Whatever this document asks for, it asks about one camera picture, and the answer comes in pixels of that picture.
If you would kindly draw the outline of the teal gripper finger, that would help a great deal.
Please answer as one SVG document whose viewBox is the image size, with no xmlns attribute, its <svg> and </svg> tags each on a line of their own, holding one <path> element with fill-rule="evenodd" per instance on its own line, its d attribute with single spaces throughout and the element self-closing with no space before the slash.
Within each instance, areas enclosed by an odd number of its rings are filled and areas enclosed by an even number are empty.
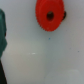
<svg viewBox="0 0 84 84">
<path fill-rule="evenodd" d="M 2 9 L 0 9 L 0 61 L 3 52 L 5 51 L 7 46 L 6 32 L 7 28 L 6 28 L 5 13 Z"/>
</svg>

